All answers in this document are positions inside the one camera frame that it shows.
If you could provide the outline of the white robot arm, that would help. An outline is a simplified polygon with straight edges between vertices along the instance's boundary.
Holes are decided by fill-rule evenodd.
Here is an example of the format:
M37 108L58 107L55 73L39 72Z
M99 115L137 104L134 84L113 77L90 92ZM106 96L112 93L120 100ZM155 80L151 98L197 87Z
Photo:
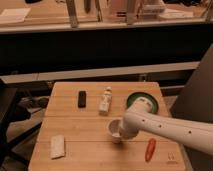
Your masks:
M213 155L213 124L152 114L150 100L143 97L127 108L118 130L123 139L132 139L143 130Z

